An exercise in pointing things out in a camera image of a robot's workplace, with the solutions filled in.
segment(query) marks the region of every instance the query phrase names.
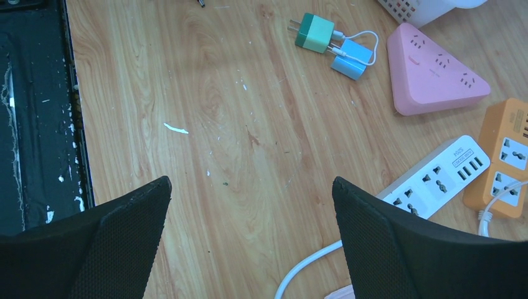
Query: usb port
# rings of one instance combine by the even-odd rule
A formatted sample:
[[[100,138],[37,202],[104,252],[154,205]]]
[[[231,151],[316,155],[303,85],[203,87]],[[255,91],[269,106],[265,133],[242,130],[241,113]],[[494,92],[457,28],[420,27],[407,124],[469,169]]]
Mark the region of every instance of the usb port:
[[[465,181],[466,176],[462,173],[462,171],[458,171],[458,175]]]

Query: black tray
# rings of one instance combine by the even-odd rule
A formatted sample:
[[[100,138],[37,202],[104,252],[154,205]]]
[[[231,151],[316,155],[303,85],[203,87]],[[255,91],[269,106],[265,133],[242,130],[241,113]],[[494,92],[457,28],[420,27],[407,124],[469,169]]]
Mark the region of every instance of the black tray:
[[[64,0],[0,0],[0,75],[0,234],[93,207]]]

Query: orange power strip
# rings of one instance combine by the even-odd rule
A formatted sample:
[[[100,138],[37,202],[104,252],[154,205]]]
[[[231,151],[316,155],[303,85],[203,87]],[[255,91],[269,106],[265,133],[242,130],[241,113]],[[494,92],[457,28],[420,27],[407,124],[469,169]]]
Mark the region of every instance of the orange power strip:
[[[510,98],[490,106],[478,144],[489,156],[491,165],[466,187],[463,201],[469,208],[481,211],[499,192],[528,180],[528,103]],[[526,188],[525,185],[501,196],[491,207],[493,216],[521,216]]]

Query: white plastic basket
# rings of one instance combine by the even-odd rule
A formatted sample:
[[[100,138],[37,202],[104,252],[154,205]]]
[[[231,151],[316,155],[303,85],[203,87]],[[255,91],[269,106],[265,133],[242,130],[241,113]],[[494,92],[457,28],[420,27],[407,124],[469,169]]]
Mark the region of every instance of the white plastic basket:
[[[420,28],[453,8],[474,8],[487,0],[378,0],[399,23]]]

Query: blue charger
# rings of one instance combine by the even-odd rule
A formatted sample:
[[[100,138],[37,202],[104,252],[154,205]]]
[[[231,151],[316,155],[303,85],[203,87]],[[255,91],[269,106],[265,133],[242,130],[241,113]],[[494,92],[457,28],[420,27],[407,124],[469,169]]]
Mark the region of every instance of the blue charger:
[[[346,52],[347,55],[355,57],[361,61],[368,62],[370,61],[370,58],[372,57],[371,50],[363,47],[362,45],[350,39],[346,39],[343,42],[343,45],[341,46],[341,50]],[[336,56],[331,67],[332,69],[337,70],[343,75],[353,80],[356,80],[356,81],[359,79],[359,77],[361,77],[361,75],[363,75],[363,72],[365,72],[365,69],[367,69],[366,65],[361,64],[348,57],[343,57],[340,55]]]

